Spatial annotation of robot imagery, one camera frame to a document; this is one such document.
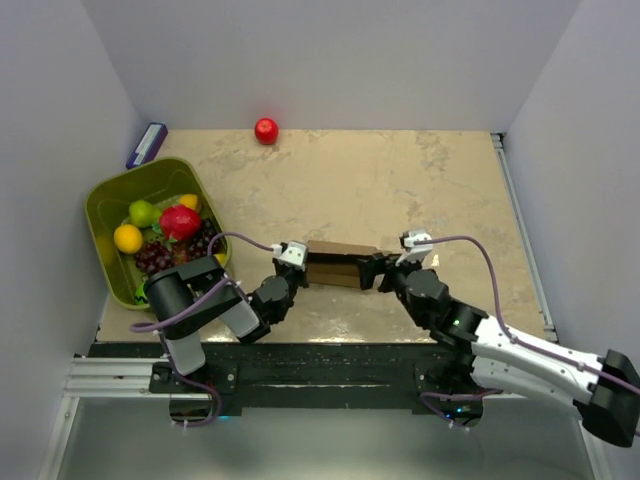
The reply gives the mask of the brown cardboard paper box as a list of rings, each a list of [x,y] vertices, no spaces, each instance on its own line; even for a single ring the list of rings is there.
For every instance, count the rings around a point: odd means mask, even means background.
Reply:
[[[360,289],[356,260],[374,253],[390,253],[375,246],[309,240],[306,260],[311,284]]]

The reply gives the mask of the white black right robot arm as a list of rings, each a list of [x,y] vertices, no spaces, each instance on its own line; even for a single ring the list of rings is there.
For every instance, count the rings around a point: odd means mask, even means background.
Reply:
[[[605,355],[565,348],[531,336],[500,318],[455,299],[432,269],[400,255],[374,254],[356,263],[360,287],[382,282],[414,324],[456,355],[445,369],[459,393],[474,386],[516,393],[558,405],[581,420],[589,433],[629,448],[638,437],[639,374],[624,354]]]

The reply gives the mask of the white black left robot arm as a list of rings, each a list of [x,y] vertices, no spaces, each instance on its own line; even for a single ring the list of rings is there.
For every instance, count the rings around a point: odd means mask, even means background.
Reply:
[[[308,286],[306,255],[273,259],[275,273],[246,294],[214,257],[153,275],[143,286],[174,367],[171,378],[185,392],[200,390],[207,380],[200,329],[221,321],[242,343],[254,343],[283,321],[299,288]]]

